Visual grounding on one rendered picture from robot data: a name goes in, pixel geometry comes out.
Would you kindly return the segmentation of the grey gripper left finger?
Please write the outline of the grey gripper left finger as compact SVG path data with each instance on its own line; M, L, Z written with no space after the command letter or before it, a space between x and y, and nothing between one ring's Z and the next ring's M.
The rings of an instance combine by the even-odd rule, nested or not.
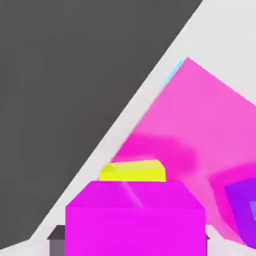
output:
M65 256L65 225L57 225L46 239L28 239L0 249L0 256Z

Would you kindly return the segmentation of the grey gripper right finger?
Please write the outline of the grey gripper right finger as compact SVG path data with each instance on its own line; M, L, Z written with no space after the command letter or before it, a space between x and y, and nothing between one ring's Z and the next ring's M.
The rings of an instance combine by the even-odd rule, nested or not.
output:
M205 231L210 238L207 246L208 256L256 256L256 249L224 239L212 225L206 225Z

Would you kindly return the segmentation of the small magenta cube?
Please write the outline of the small magenta cube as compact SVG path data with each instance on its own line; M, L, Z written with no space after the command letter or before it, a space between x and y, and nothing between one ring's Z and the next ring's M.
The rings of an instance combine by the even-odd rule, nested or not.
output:
M206 256L205 226L179 181L92 181L65 208L65 256Z

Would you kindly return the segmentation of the small purple cube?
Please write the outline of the small purple cube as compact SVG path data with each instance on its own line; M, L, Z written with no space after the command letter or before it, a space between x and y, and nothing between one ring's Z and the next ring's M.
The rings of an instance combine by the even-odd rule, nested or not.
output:
M239 236L256 249L256 177L226 185L225 192Z

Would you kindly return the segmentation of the small yellow cube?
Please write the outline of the small yellow cube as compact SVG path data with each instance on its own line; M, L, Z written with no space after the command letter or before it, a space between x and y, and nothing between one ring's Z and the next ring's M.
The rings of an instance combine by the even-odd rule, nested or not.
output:
M99 172L100 181L165 182L166 171L156 159L107 163Z

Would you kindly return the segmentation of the large pink box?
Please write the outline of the large pink box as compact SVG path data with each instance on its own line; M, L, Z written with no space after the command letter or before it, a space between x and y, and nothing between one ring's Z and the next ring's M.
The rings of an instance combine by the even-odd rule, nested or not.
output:
M152 159L203 205L207 224L245 244L225 186L256 178L256 105L187 58L112 162Z

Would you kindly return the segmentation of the large cyan box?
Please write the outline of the large cyan box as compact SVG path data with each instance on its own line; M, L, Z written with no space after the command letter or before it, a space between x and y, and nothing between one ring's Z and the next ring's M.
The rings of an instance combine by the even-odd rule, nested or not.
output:
M166 79L166 81L164 82L162 88L164 88L172 79L172 77L174 76L174 74L178 71L178 69L180 68L180 66L183 64L184 60L182 59L177 66L174 68L174 70L171 72L171 74L168 76L168 78Z

